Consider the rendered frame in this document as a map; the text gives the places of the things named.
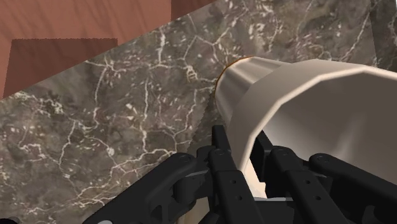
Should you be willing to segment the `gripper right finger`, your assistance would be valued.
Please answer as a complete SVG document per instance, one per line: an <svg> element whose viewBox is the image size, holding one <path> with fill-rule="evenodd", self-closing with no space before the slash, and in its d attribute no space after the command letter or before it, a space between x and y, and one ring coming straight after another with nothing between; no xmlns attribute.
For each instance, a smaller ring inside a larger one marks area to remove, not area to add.
<svg viewBox="0 0 397 224"><path fill-rule="evenodd" d="M303 160L260 132L250 160L267 197L293 206L281 224L397 224L397 185L341 159Z"/></svg>

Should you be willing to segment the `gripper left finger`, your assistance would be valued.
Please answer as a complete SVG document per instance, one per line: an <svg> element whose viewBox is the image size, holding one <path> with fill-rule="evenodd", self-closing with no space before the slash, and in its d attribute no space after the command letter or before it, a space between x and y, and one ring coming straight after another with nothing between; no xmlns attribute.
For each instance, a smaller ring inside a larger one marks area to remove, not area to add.
<svg viewBox="0 0 397 224"><path fill-rule="evenodd" d="M265 224L221 125L211 145L170 156L82 224L174 224L204 197L210 211L199 224Z"/></svg>

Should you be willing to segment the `white cup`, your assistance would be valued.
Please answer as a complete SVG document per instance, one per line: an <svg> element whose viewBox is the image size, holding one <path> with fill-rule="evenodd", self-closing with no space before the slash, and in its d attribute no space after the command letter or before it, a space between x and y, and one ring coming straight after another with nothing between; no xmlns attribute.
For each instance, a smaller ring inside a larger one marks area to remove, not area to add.
<svg viewBox="0 0 397 224"><path fill-rule="evenodd" d="M274 146L303 160L325 153L397 185L397 73L312 59L286 63L260 57L226 67L200 123L224 127L236 168L244 175L265 224L293 212L271 200L250 160L264 132Z"/></svg>

